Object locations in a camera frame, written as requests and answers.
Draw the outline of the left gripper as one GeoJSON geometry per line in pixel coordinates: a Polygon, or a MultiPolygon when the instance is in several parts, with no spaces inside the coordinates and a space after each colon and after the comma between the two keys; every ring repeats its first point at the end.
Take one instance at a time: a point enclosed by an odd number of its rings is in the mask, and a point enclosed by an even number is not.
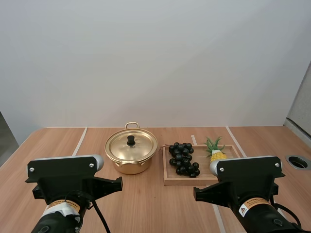
{"type": "Polygon", "coordinates": [[[44,199],[47,204],[56,200],[97,200],[122,191],[122,177],[109,180],[99,177],[46,177],[32,179],[37,186],[33,189],[35,199],[44,199]]]}

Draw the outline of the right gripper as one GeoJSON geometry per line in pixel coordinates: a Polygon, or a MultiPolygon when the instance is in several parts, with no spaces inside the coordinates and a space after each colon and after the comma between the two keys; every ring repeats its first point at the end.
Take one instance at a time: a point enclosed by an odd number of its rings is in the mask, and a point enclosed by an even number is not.
{"type": "Polygon", "coordinates": [[[223,207],[233,208],[240,206],[242,202],[251,198],[263,198],[269,201],[278,194],[278,185],[247,186],[234,182],[219,182],[205,188],[193,188],[193,196],[196,201],[207,202],[223,207]]]}

